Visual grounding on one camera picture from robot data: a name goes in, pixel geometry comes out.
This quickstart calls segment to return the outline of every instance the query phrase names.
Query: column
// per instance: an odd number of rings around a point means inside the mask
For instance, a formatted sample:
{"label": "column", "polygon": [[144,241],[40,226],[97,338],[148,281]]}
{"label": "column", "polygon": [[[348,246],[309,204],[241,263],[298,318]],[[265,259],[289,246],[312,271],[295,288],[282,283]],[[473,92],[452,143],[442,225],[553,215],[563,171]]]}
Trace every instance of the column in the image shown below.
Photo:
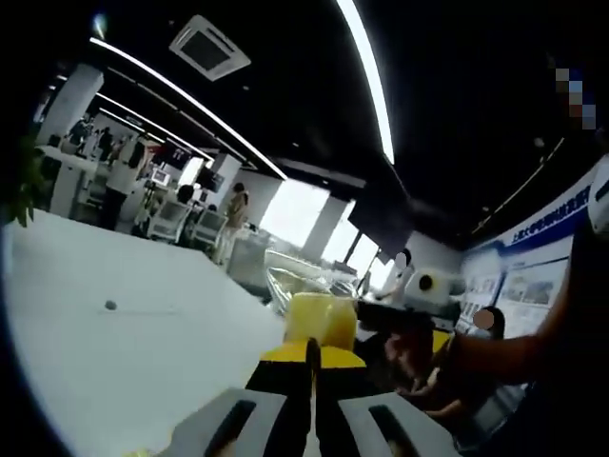
{"label": "column", "polygon": [[304,243],[303,254],[307,258],[320,259],[322,257],[325,246],[330,241],[332,232],[341,220],[346,205],[347,202],[331,195],[327,198],[320,216],[315,221],[313,230],[306,238],[306,243]]}
{"label": "column", "polygon": [[211,170],[224,178],[222,185],[217,192],[207,191],[206,203],[220,207],[225,196],[232,189],[235,176],[241,168],[241,161],[228,154],[218,154],[213,160]]}
{"label": "column", "polygon": [[62,86],[43,122],[36,143],[45,145],[52,135],[64,136],[83,117],[97,91],[104,84],[104,74],[79,64]]}

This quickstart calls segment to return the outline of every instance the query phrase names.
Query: led strip light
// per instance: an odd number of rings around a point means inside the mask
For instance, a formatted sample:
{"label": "led strip light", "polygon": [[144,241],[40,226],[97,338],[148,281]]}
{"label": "led strip light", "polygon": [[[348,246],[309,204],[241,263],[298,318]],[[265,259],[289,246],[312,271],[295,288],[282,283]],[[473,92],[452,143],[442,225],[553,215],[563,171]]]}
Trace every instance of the led strip light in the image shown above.
{"label": "led strip light", "polygon": [[338,3],[339,8],[343,13],[344,20],[351,30],[355,46],[362,59],[363,70],[365,72],[365,77],[368,80],[368,86],[370,87],[370,92],[372,94],[372,102],[374,103],[374,110],[377,114],[383,153],[389,163],[393,165],[393,144],[391,142],[391,129],[389,128],[387,106],[384,102],[383,86],[381,84],[381,77],[379,76],[379,69],[374,58],[374,53],[372,52],[372,47],[368,40],[368,35],[363,27],[362,17],[360,17],[353,0],[336,0],[336,3]]}
{"label": "led strip light", "polygon": [[176,135],[175,133],[171,133],[169,130],[164,129],[163,127],[159,126],[158,124],[152,122],[151,120],[149,120],[148,118],[144,117],[142,114],[135,112],[133,109],[129,109],[127,108],[125,105],[121,105],[118,102],[115,102],[114,100],[112,100],[109,97],[106,97],[104,94],[102,93],[97,93],[97,96],[100,98],[103,98],[104,100],[110,102],[111,104],[117,106],[120,109],[124,109],[126,112],[133,114],[136,117],[139,117],[140,119],[142,119],[144,122],[149,123],[150,125],[152,125],[153,127],[157,128],[158,130],[160,130],[161,132],[167,134],[168,136],[170,136],[171,138],[173,138],[176,141],[179,141],[180,143],[182,143],[183,145],[191,148],[192,150],[194,150],[195,152],[197,152],[199,155],[203,155],[207,160],[213,160],[212,157],[210,155],[205,154],[204,152],[202,152],[200,149],[197,149],[195,146],[191,145],[188,141],[180,138],[178,135]]}
{"label": "led strip light", "polygon": [[127,54],[126,52],[119,50],[118,48],[115,48],[112,45],[109,45],[105,41],[102,41],[102,40],[99,40],[99,39],[93,38],[93,37],[89,38],[89,41],[90,41],[90,43],[97,45],[100,48],[104,48],[105,50],[109,50],[110,52],[114,52],[115,54],[123,57],[124,59],[128,60],[132,64],[139,67],[140,69],[144,70],[149,75],[151,75],[151,76],[155,77],[156,79],[158,79],[159,81],[161,81],[163,84],[165,84],[169,88],[171,88],[174,91],[176,91],[177,93],[179,93],[183,98],[185,98],[188,102],[190,102],[195,108],[197,108],[202,113],[204,113],[205,115],[210,117],[214,122],[216,122],[216,124],[218,124],[224,130],[226,130],[235,139],[237,139],[239,142],[241,142],[241,144],[243,144],[246,148],[248,148],[250,151],[252,151],[260,160],[265,162],[265,164],[267,164],[273,171],[275,171],[282,179],[287,179],[287,176],[285,175],[285,173],[283,173],[275,164],[273,164],[268,158],[266,158],[259,150],[254,148],[254,146],[251,143],[249,143],[243,136],[241,136],[239,133],[237,133],[237,131],[235,131],[229,124],[227,124],[225,121],[220,119],[210,109],[208,109],[207,107],[205,107],[201,103],[199,103],[192,95],[190,95],[185,90],[179,88],[174,83],[172,83],[171,81],[166,79],[166,77],[163,76],[161,73],[153,70],[148,65],[144,64],[143,62],[140,62],[135,57]]}

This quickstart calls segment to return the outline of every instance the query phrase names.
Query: banner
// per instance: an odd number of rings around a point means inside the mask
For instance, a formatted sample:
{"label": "banner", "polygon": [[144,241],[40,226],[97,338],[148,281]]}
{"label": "banner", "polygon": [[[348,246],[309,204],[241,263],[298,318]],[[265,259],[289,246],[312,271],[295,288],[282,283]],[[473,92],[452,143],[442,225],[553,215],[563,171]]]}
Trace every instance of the banner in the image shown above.
{"label": "banner", "polygon": [[[587,217],[593,172],[517,226],[464,254],[468,290],[458,331],[467,331],[473,313],[489,305],[505,315],[505,338],[537,330],[560,290],[574,230]],[[497,278],[495,293],[482,288],[481,294],[478,286],[470,286],[491,278]]]}

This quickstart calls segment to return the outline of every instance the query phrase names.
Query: black object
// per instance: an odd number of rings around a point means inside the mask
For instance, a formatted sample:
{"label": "black object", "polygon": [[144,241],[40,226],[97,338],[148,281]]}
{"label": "black object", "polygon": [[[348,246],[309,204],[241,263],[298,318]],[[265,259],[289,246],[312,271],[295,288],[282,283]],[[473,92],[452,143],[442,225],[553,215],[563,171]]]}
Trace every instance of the black object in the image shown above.
{"label": "black object", "polygon": [[434,328],[430,316],[426,313],[413,309],[395,309],[364,300],[358,301],[357,314],[362,327],[372,331],[402,333],[413,327]]}
{"label": "black object", "polygon": [[195,180],[196,183],[200,184],[203,189],[217,192],[222,183],[224,182],[224,176],[219,175],[211,169],[203,167]]}
{"label": "black object", "polygon": [[386,182],[367,183],[349,215],[349,222],[390,258],[402,252],[414,228],[402,190],[393,188]]}
{"label": "black object", "polygon": [[434,281],[431,279],[431,276],[428,274],[424,274],[419,280],[419,288],[421,290],[430,290],[433,286]]}
{"label": "black object", "polygon": [[59,144],[61,143],[61,136],[59,135],[51,135],[49,138],[49,146],[53,146],[54,148],[59,148]]}
{"label": "black object", "polygon": [[101,229],[114,230],[121,213],[121,206],[125,203],[127,196],[118,190],[106,188],[104,204],[99,214],[99,227]]}

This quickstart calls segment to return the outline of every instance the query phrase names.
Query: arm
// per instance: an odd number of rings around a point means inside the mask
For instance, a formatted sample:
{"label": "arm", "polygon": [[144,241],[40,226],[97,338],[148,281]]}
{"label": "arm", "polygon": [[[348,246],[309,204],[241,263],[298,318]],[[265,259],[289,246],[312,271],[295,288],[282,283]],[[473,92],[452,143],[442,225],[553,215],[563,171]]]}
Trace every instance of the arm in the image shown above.
{"label": "arm", "polygon": [[567,267],[556,303],[535,335],[496,341],[456,335],[449,340],[443,368],[488,374],[505,384],[521,384],[534,379],[546,368],[548,348],[564,322],[569,305],[570,271]]}
{"label": "arm", "polygon": [[425,413],[432,419],[450,419],[455,416],[461,416],[467,412],[467,408],[461,400],[455,400],[449,403],[442,409],[437,411],[426,411]]}

